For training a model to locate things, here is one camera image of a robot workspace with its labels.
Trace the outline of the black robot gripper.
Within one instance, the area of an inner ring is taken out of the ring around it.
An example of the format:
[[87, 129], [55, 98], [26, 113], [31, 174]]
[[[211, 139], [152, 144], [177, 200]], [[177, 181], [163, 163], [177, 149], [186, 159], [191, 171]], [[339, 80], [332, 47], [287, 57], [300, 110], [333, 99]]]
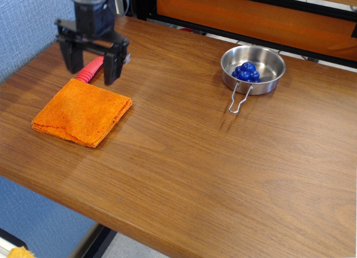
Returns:
[[57, 19], [57, 41], [68, 71], [79, 72], [83, 51], [104, 56], [104, 83], [112, 85], [121, 75], [127, 58], [127, 38], [114, 30], [117, 13], [115, 0], [72, 0], [75, 20]]

